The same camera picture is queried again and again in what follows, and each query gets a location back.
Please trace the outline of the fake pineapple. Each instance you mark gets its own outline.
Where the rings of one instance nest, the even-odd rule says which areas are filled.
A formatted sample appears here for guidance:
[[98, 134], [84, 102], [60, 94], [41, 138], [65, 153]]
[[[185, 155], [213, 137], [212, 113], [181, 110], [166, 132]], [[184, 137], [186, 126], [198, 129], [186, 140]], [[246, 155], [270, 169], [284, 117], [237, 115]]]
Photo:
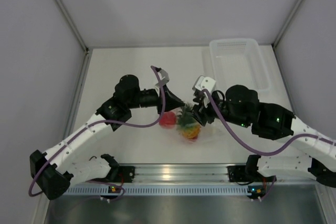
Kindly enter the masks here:
[[184, 139], [196, 142], [201, 132], [201, 125], [193, 118], [192, 108], [190, 103], [179, 108], [176, 114], [176, 129]]

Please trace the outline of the fake red apple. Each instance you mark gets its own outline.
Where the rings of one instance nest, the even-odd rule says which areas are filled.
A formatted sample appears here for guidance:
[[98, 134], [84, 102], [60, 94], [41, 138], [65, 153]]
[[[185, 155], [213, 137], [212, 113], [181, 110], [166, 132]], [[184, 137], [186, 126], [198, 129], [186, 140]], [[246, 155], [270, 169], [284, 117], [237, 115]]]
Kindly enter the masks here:
[[176, 125], [177, 117], [173, 111], [165, 112], [159, 121], [159, 126], [164, 129], [173, 129]]

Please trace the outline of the clear zip top bag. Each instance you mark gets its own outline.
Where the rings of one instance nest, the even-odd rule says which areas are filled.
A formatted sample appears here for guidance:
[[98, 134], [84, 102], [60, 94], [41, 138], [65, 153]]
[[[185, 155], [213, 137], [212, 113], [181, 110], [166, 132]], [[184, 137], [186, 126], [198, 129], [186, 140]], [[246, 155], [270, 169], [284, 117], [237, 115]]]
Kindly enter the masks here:
[[217, 125], [201, 126], [192, 117], [192, 104], [186, 103], [184, 106], [172, 111], [165, 112], [159, 121], [159, 126], [168, 131], [170, 136], [188, 143], [206, 143], [220, 140], [224, 131]]

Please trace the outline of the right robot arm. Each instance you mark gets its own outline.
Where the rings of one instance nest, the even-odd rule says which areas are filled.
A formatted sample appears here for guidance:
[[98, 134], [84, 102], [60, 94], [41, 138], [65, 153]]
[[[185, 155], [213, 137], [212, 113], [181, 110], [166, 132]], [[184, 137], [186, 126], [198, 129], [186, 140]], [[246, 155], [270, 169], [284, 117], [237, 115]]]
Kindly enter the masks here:
[[[260, 102], [258, 93], [235, 85], [225, 93], [194, 88], [192, 115], [202, 126], [219, 119], [229, 134], [251, 152], [244, 176], [251, 182], [277, 176], [310, 178], [335, 187], [335, 140], [300, 120], [290, 110], [274, 103]], [[253, 135], [282, 146], [263, 152], [250, 147], [229, 124], [251, 128]]]

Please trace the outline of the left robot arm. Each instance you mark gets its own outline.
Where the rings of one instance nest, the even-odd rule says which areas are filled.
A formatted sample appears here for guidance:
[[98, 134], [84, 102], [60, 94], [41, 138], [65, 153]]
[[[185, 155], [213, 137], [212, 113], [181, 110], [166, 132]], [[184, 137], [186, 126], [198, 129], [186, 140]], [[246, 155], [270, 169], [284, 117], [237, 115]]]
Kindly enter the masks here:
[[132, 117], [132, 109], [155, 107], [162, 116], [184, 105], [168, 89], [165, 81], [159, 80], [157, 87], [158, 91], [141, 90], [136, 76], [123, 76], [113, 96], [83, 126], [54, 147], [44, 152], [36, 150], [30, 155], [32, 183], [37, 184], [49, 200], [54, 200], [77, 184], [91, 180], [99, 183], [116, 180], [120, 165], [113, 156], [102, 154], [83, 163], [75, 163], [75, 159], [120, 126], [130, 126], [128, 120]]

